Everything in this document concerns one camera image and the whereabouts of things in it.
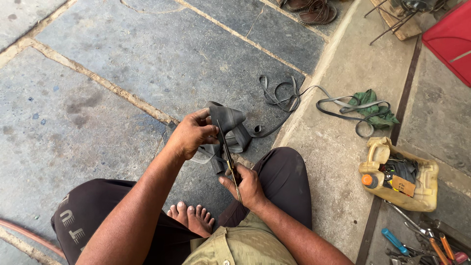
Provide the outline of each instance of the cardboard label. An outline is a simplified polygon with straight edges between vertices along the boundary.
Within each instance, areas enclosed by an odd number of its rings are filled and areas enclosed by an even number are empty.
[[[391,186],[403,193],[409,195],[410,197],[414,196],[415,184],[399,177],[396,175],[392,176]]]

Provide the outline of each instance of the hand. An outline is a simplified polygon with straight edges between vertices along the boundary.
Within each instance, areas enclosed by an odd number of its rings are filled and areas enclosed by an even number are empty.
[[[239,184],[239,193],[242,198],[243,205],[249,210],[256,212],[259,207],[262,207],[268,202],[267,197],[265,197],[265,194],[263,193],[257,172],[246,168],[240,163],[234,163],[234,169],[242,178],[242,181]],[[234,198],[238,199],[234,181],[227,177],[219,177],[219,182],[232,193]]]
[[[212,125],[209,108],[188,114],[172,133],[168,147],[172,147],[185,160],[190,160],[202,144],[219,144],[219,128]]]

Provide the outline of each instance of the wrench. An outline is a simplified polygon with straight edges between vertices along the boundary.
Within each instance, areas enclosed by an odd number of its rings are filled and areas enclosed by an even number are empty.
[[[414,226],[417,231],[424,237],[428,238],[428,232],[423,229],[423,228],[420,228],[419,225],[417,225],[416,223],[414,223],[405,213],[403,213],[397,206],[395,206],[394,204],[392,204],[390,201],[387,201],[387,200],[384,200],[384,202],[388,205],[390,205],[391,207],[393,207],[400,215],[402,215],[402,217],[404,217],[404,219],[406,219],[412,226]]]

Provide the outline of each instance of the black trousers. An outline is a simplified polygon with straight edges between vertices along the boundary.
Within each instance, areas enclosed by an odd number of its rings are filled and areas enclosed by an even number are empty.
[[[257,171],[267,198],[312,229],[311,194],[301,155],[289,147],[275,148],[253,170]],[[135,183],[94,179],[71,190],[60,202],[51,225],[69,264],[77,262],[93,233]],[[219,216],[218,223],[236,227],[248,212],[234,199]],[[190,240],[196,238],[200,236],[162,211],[144,264],[182,264],[190,254]]]

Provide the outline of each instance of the orange cap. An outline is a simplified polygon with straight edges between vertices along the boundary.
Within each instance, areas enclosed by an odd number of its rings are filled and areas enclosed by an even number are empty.
[[[363,177],[361,178],[361,182],[362,182],[364,185],[368,186],[368,185],[371,185],[371,183],[373,183],[373,178],[372,178],[370,175],[365,174],[365,175],[363,175]]]

